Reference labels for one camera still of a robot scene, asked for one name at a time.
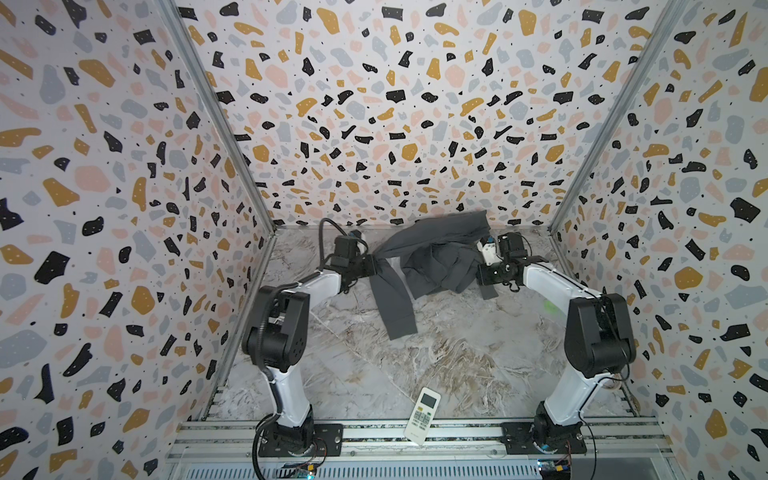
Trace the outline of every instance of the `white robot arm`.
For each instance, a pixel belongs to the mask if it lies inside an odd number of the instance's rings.
[[[554,392],[539,405],[532,429],[537,445],[557,445],[578,433],[581,413],[600,382],[634,361],[634,337],[623,297],[576,283],[546,259],[531,256],[522,240],[512,232],[478,242],[483,262],[477,280],[481,285],[509,285],[513,292],[517,290],[511,283],[525,285],[568,316],[568,364]],[[365,251],[360,252],[360,244]],[[278,415],[272,432],[291,452],[304,452],[313,438],[312,407],[296,367],[306,347],[309,310],[375,274],[367,245],[353,232],[338,236],[334,253],[308,277],[259,289],[242,347],[270,383]]]

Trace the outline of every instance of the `patterned wall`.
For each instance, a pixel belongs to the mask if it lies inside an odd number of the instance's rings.
[[[513,3],[178,5],[277,224],[541,225],[666,2]]]
[[[150,2],[0,15],[0,476],[157,478],[260,227]]]
[[[767,8],[690,3],[556,234],[627,297],[631,388],[696,480],[768,470]]]

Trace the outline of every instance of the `aluminum frame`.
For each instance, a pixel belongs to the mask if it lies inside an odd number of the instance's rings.
[[[243,338],[244,326],[246,325],[246,316],[253,310],[253,302],[256,301],[256,293],[261,288],[261,282],[266,272],[266,267],[269,264],[272,252],[277,242],[276,235],[272,235],[267,241],[266,246],[261,250],[262,257],[259,261],[259,265],[253,277],[253,281],[250,284],[250,291],[243,304],[243,309],[240,311],[240,315],[237,317],[237,323],[235,324],[235,331],[232,335],[232,340],[229,341],[224,354],[221,357],[221,363],[223,368],[216,371],[214,378],[214,389],[211,391],[210,398],[207,400],[205,408],[200,412],[200,418],[198,420],[205,420],[208,418],[208,414],[212,406],[214,406],[214,400],[221,393],[222,385],[227,381],[232,370],[232,365],[237,355],[237,350],[240,348],[240,341]]]
[[[548,225],[550,232],[557,231],[563,224],[565,217],[568,215],[568,210],[571,209],[571,206],[578,198],[581,188],[589,180],[589,174],[592,173],[595,165],[598,164],[603,150],[605,150],[616,131],[616,127],[618,127],[627,110],[629,110],[630,105],[640,91],[640,87],[648,76],[650,68],[656,63],[656,59],[667,43],[667,40],[671,37],[675,25],[683,16],[687,3],[688,0],[669,0],[664,6],[664,10],[659,15],[658,20],[656,20],[650,40],[645,44],[643,53],[637,61],[637,66],[632,70],[626,85],[619,92],[616,103],[611,111],[608,112],[602,129],[594,139],[592,146],[587,152],[587,156],[584,158],[584,163],[579,167],[571,182],[571,186],[568,187],[568,191],[565,193],[563,201],[554,213],[552,222]]]
[[[243,152],[237,145],[230,125],[219,107],[216,92],[208,83],[208,79],[205,76],[205,68],[192,45],[192,39],[187,35],[187,29],[181,20],[176,2],[174,0],[155,0],[155,5],[157,5],[163,23],[168,27],[170,36],[178,49],[179,57],[187,66],[192,83],[199,94],[200,103],[208,111],[214,127],[219,132],[224,150],[232,160],[237,176],[243,181],[243,188],[253,204],[253,209],[256,211],[259,221],[265,226],[270,237],[273,237],[275,234],[275,223],[272,221],[272,217],[270,217],[269,211],[262,201],[260,191],[253,181],[253,176],[250,174],[248,166],[245,165]]]
[[[344,424],[343,439],[339,439],[342,453],[329,457],[322,468],[334,478],[416,478],[405,468],[435,468],[424,478],[475,478],[473,475],[456,475],[456,472],[436,470],[446,465],[466,465],[478,468],[485,474],[477,478],[537,478],[533,475],[509,475],[521,473],[525,465],[535,465],[538,460],[560,459],[562,453],[553,455],[507,455],[502,444],[504,422],[530,422],[531,419],[451,419],[435,420],[429,429],[427,442],[418,446],[405,438],[407,420],[351,420]],[[594,433],[597,458],[647,458],[660,480],[682,479],[682,472],[674,459],[667,438],[653,417],[621,418],[593,417],[587,421]],[[318,424],[331,421],[318,421]],[[166,478],[253,478],[248,469],[251,445],[257,422],[185,422],[167,457]],[[587,445],[585,454],[573,455],[585,470],[595,457],[592,434],[582,426],[581,434]],[[294,457],[260,458],[260,466],[267,477],[278,478],[288,470],[286,463],[295,463]],[[398,475],[385,472],[366,472],[360,468],[379,466],[400,468]],[[494,470],[494,467],[506,470]],[[207,477],[215,472],[215,477]]]

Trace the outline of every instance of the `white remote control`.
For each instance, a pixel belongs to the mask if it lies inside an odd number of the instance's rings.
[[[406,438],[417,445],[424,445],[432,419],[435,418],[440,394],[426,387],[419,394],[419,401],[413,407],[413,413],[406,426]]]

